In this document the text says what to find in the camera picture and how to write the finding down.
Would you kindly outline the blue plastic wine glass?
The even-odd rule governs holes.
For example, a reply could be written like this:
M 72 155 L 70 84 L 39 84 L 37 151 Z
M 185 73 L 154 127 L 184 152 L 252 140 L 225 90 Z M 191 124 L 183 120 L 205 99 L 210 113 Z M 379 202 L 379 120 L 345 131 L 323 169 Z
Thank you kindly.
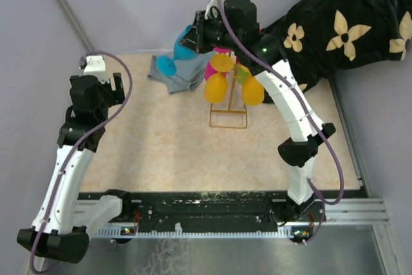
M 182 46 L 180 40 L 191 30 L 191 25 L 188 25 L 184 31 L 177 37 L 173 46 L 173 56 L 161 55 L 157 57 L 156 66 L 161 73 L 168 77 L 172 77 L 177 72 L 176 61 L 189 61 L 197 57 L 197 54 Z

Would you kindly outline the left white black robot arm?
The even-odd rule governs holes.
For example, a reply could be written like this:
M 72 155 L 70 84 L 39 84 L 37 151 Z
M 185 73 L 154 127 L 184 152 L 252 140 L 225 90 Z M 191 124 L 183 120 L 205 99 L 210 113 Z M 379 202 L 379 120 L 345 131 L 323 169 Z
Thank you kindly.
M 124 222 L 134 213 L 131 195 L 119 189 L 107 190 L 84 214 L 75 216 L 75 205 L 86 170 L 114 117 L 109 108 L 125 104 L 120 73 L 114 84 L 94 75 L 70 78 L 71 106 L 59 130 L 57 157 L 52 178 L 32 226 L 20 229 L 19 245 L 35 257 L 78 263 L 98 230 L 117 218 Z

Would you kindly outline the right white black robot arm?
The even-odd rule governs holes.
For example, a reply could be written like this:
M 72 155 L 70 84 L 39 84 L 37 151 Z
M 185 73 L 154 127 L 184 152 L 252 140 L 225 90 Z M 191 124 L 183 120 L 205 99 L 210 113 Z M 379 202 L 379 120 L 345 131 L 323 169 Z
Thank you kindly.
M 180 44 L 196 53 L 213 48 L 232 50 L 240 64 L 264 88 L 284 118 L 289 138 L 278 147 L 289 167 L 286 202 L 272 210 L 272 219 L 285 224 L 303 220 L 314 202 L 311 178 L 321 144 L 335 133 L 313 111 L 297 85 L 286 52 L 272 34 L 261 31 L 257 8 L 251 0 L 209 0 Z

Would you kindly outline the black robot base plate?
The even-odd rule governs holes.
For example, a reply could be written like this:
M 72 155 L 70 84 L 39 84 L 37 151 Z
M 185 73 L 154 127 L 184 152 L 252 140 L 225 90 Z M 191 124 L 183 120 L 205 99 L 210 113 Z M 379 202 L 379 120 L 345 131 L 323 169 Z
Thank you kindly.
M 131 205 L 111 223 L 129 222 L 138 232 L 186 233 L 276 232 L 289 223 L 315 223 L 323 215 L 321 202 L 310 198 L 302 206 L 284 191 L 203 191 L 131 193 Z

